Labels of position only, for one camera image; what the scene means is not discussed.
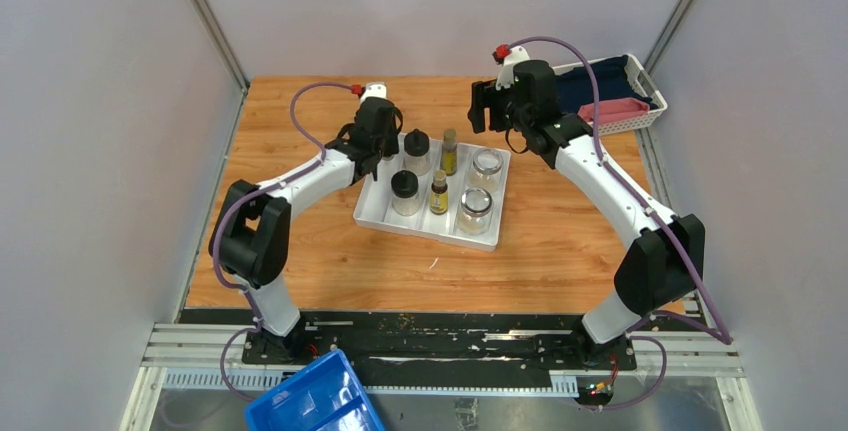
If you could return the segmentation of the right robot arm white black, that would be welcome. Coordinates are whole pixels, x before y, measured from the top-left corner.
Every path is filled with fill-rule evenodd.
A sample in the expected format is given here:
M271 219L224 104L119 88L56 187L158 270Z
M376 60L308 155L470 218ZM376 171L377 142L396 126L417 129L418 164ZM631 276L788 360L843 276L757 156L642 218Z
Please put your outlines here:
M575 184L609 221L627 247L614 289L576 326L571 354L596 368L611 341L640 320L696 288L703 275L705 228L693 214L679 216L641 188L606 152L586 120L560 109L556 74L543 60L503 69L512 82L477 81L468 119L475 133L516 131L528 151Z

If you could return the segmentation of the glass jar with grains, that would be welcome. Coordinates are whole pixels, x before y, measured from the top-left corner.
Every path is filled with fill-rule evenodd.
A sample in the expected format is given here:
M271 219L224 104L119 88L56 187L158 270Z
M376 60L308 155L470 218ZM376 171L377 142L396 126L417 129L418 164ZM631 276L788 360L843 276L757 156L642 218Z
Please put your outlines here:
M480 148L474 152L468 174L471 188L482 188L491 194L498 192L503 170L503 156L493 148Z

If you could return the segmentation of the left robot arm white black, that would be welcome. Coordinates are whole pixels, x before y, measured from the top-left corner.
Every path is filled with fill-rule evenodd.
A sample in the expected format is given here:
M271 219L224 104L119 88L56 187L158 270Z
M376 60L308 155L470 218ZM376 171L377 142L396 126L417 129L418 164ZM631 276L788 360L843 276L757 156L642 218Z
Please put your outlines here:
M209 242L222 284L244 294L255 331L283 364L306 351L305 324L284 278L293 221L323 198L376 176L398 151L402 114L386 98L365 97L352 122L303 165L263 184L234 182Z

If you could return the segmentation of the black lid bead jar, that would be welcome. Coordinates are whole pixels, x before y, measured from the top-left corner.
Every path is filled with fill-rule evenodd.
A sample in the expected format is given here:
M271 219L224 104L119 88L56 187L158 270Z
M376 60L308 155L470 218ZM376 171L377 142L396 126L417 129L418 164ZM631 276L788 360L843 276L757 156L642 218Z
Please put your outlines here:
M392 209L404 217L416 214L420 206L418 176L402 169L392 176L390 186Z
M430 138L420 129L407 133L403 141L404 168L417 176L425 175L430 169Z

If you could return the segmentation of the yellow label sauce bottle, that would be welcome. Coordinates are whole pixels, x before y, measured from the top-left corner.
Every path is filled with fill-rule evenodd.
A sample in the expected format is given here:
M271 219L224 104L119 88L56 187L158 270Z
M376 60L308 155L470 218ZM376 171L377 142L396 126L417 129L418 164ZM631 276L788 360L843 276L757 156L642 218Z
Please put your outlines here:
M430 187L429 209L434 215L443 215L449 206L447 174L444 170L436 170Z
M457 133L453 128L448 128L443 133L440 169L447 176L456 174L458 168L458 142Z

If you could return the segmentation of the glass jar front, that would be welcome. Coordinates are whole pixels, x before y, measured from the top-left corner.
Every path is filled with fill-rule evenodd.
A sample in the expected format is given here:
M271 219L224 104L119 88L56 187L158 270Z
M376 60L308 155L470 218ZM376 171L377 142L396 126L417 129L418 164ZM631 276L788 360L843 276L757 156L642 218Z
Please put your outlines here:
M466 189L460 198L457 224L467 235L485 233L491 221L494 199L491 193L480 187Z

